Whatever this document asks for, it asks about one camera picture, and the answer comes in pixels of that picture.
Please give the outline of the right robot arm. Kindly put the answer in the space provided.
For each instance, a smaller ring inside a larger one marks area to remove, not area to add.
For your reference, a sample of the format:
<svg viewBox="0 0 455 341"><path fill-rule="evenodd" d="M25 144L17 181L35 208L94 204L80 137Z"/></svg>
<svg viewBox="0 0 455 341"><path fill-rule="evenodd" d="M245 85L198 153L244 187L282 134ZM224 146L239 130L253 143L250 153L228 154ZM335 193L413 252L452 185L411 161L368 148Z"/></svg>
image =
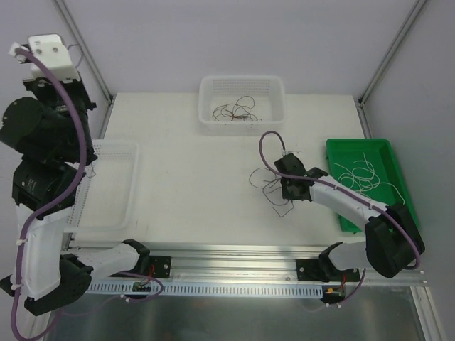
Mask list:
<svg viewBox="0 0 455 341"><path fill-rule="evenodd" d="M337 242L318 256L319 272L333 281L344 270L373 267L385 278L419 266L425 245L409 208L371 200L341 185L327 172L304 164L292 153L274 162L286 200L323 205L353 223L365 241Z"/></svg>

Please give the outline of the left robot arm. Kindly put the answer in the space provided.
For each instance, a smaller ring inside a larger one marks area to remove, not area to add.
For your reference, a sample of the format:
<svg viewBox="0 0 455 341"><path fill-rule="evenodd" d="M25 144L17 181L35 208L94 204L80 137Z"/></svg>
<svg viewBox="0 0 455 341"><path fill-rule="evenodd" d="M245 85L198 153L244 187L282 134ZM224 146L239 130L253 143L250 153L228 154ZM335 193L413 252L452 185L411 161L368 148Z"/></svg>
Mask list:
<svg viewBox="0 0 455 341"><path fill-rule="evenodd" d="M93 281L123 271L146 275L149 250L141 243L121 244L87 256L63 254L66 220L79 181L75 164L80 145L72 117L47 77L24 81L30 92L13 101L2 118L1 141L22 160L14 172L12 198L22 236L22 267L1 280L9 295L20 291L25 309L35 316L77 301Z"/></svg>

